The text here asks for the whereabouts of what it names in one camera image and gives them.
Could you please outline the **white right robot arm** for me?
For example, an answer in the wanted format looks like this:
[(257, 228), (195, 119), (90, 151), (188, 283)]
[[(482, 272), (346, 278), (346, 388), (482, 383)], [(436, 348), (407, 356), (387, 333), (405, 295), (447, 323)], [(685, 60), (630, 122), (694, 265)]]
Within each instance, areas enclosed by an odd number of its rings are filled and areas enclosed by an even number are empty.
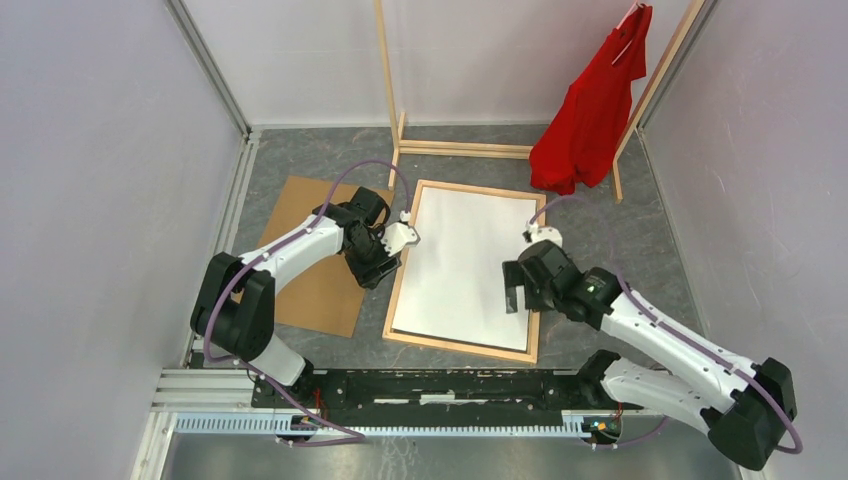
[(621, 275), (581, 270), (551, 240), (530, 244), (502, 264), (506, 310), (555, 311), (657, 361), (658, 371), (599, 350), (581, 367), (577, 392), (591, 408), (610, 401), (656, 411), (704, 434), (725, 458), (759, 471), (775, 452), (804, 450), (794, 425), (790, 369), (757, 363), (684, 327), (650, 304)]

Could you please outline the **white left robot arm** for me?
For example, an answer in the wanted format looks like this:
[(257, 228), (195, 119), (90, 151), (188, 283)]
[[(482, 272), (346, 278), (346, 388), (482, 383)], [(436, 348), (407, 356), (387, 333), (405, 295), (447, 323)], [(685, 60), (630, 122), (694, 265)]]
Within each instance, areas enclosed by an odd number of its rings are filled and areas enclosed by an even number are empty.
[(191, 330), (277, 381), (275, 392), (290, 407), (306, 405), (314, 394), (311, 364), (274, 332), (275, 301), (300, 274), (341, 255), (365, 289), (375, 288), (402, 264), (401, 253), (421, 239), (403, 211), (391, 210), (376, 192), (358, 188), (347, 202), (325, 201), (294, 230), (241, 256), (226, 252), (209, 262), (189, 323)]

